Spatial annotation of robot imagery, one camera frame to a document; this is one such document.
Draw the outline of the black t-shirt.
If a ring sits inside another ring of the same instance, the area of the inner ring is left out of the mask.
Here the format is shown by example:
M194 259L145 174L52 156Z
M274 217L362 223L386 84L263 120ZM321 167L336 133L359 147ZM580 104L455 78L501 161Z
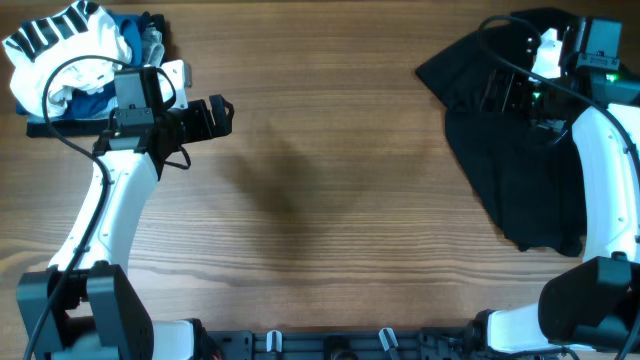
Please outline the black t-shirt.
M420 65L416 74L445 106L445 136L473 190L505 238L521 251L551 248L577 257L586 233L582 168L570 127L584 102L563 92L564 133L533 127L515 114L479 110L496 69L515 72L487 50L524 69L535 36L564 31L574 15L557 8L518 11L515 22L471 33Z

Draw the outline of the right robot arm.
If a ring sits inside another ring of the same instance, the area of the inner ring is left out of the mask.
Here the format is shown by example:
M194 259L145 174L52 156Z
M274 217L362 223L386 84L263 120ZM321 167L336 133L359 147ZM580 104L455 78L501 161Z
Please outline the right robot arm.
M535 31L530 69L479 42L496 62L586 105L571 125L586 202L582 262L550 280L536 303L487 314L483 345L504 358L639 351L639 84L621 72L621 28L579 17L560 40Z

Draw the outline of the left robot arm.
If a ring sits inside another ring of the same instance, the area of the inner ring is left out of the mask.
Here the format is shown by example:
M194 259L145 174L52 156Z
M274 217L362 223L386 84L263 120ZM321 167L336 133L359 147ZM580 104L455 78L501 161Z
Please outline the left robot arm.
M48 268L22 275L17 302L27 359L218 359L196 319L152 321L127 269L145 203L170 156L232 131L234 107L212 95L178 107L159 68L119 71L118 105L91 151L94 173L71 233Z

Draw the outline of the grey folded garment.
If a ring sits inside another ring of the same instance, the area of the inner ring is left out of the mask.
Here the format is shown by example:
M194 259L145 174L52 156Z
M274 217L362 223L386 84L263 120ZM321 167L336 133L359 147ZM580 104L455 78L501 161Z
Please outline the grey folded garment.
M141 35L142 64L160 67L165 55L163 35L154 27L148 27Z

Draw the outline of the black folded garment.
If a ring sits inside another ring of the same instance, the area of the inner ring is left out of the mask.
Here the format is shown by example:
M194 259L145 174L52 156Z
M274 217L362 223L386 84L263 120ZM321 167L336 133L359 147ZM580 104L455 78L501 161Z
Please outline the black folded garment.
M131 64L142 66L141 35L148 27L154 27L163 35L163 45L167 33L167 22L163 14L144 12L142 15L119 15L110 10L107 13L114 20L119 32L132 50ZM110 111L116 107L115 88L107 84L102 92L88 94L81 90L72 92L68 108L60 116L51 118L56 130L63 136L78 137L100 134L108 125Z

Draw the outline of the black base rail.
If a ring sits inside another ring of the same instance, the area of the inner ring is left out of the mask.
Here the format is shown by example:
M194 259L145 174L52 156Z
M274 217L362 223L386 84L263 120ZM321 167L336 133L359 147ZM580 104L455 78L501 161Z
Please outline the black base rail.
M465 344L461 328L418 331L284 332L210 331L223 359L238 360L454 360L492 359Z

